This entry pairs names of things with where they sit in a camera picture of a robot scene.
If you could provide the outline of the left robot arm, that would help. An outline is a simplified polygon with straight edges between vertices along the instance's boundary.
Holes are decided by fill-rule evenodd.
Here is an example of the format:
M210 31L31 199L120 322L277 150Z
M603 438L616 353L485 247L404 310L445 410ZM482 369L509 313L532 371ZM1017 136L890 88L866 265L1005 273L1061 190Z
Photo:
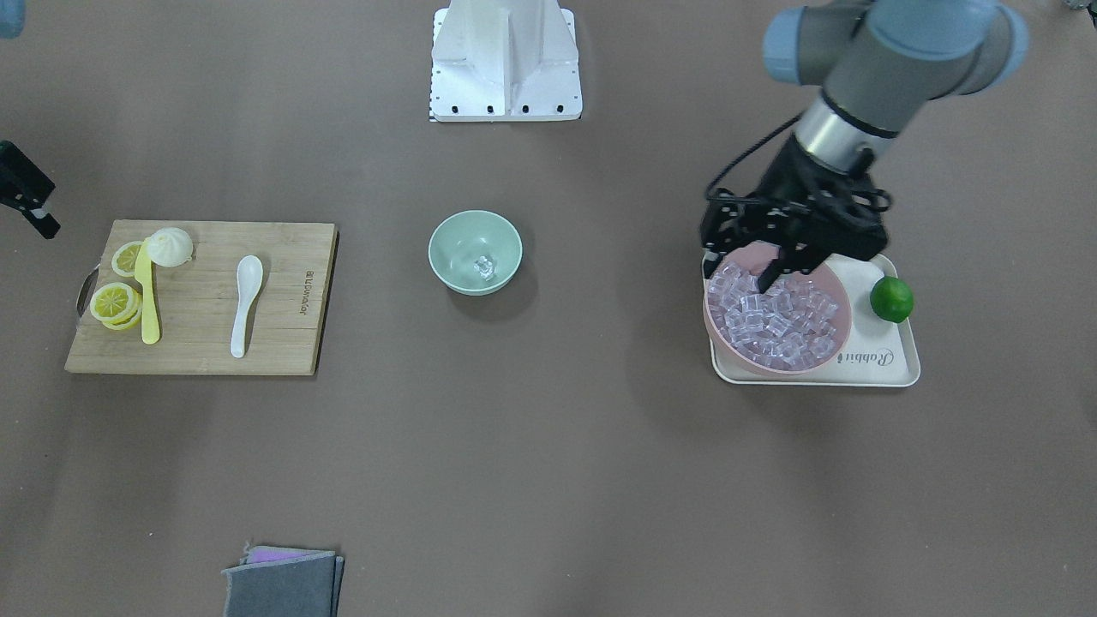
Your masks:
M765 70L818 94L784 122L790 136L753 192L710 181L698 228L702 277L757 242L776 247L760 291L834 255L869 261L885 250L893 200L872 166L926 103L1010 77L1029 42L1024 16L999 1L832 1L773 16Z

